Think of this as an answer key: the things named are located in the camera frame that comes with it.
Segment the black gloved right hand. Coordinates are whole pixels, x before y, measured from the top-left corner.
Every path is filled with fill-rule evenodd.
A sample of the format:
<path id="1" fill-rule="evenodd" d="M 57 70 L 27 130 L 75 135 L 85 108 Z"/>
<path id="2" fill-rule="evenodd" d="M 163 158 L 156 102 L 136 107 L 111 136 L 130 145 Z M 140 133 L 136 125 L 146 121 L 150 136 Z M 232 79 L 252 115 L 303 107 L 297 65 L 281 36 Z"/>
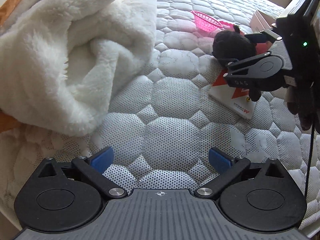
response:
<path id="1" fill-rule="evenodd" d="M 314 127 L 319 131 L 319 47 L 307 41 L 287 46 L 292 69 L 290 77 L 289 111 L 298 115 L 304 131 Z"/>

